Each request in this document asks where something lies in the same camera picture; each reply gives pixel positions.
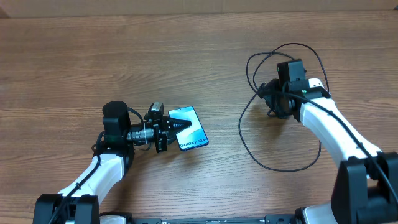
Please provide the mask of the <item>blue Galaxy smartphone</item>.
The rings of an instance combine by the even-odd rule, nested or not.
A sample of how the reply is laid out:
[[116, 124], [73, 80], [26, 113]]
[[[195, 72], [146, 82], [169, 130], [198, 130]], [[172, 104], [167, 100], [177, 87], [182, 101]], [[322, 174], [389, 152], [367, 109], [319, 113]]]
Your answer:
[[191, 122], [189, 127], [177, 133], [177, 141], [181, 151], [208, 145], [209, 140], [193, 106], [170, 110], [169, 116]]

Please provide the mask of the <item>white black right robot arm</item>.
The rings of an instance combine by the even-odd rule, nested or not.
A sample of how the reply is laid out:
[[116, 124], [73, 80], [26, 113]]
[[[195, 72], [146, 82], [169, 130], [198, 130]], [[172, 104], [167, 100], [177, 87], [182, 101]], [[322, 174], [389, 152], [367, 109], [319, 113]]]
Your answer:
[[339, 112], [317, 78], [307, 79], [302, 60], [277, 65], [278, 77], [258, 95], [279, 117], [293, 116], [318, 138], [338, 167], [331, 199], [299, 208], [292, 223], [397, 221], [397, 153], [382, 152]]

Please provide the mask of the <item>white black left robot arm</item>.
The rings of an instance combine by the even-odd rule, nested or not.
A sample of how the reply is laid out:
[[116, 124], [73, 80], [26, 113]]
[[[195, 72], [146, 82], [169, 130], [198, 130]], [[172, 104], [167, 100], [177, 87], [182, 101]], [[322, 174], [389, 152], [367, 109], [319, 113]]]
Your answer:
[[35, 203], [34, 223], [133, 223], [130, 213], [100, 213], [100, 204], [112, 187], [128, 173], [141, 145], [166, 151], [177, 134], [192, 126], [186, 119], [164, 114], [161, 103], [151, 104], [138, 124], [131, 124], [136, 110], [123, 101], [110, 101], [102, 109], [104, 129], [92, 146], [86, 170], [57, 194], [42, 194]]

